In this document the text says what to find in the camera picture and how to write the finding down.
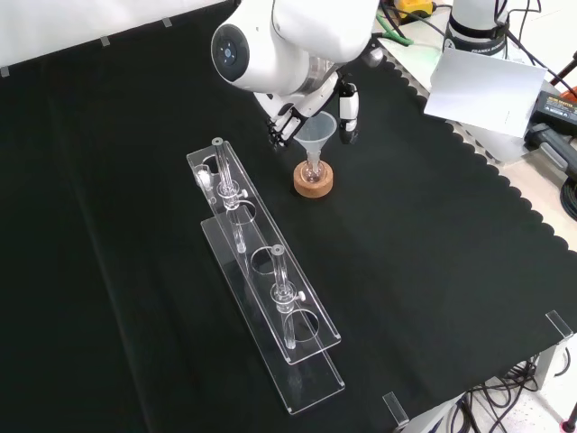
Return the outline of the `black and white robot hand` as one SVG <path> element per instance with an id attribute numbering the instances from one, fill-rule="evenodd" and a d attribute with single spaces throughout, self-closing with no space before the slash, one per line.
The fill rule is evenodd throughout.
<path id="1" fill-rule="evenodd" d="M 285 148 L 312 117 L 318 115 L 333 99 L 339 98 L 338 130 L 343 144 L 353 144 L 358 137 L 360 98 L 357 87 L 341 72 L 332 73 L 321 87 L 310 94 L 278 96 L 254 93 L 267 116 L 270 143 L 274 148 Z"/>

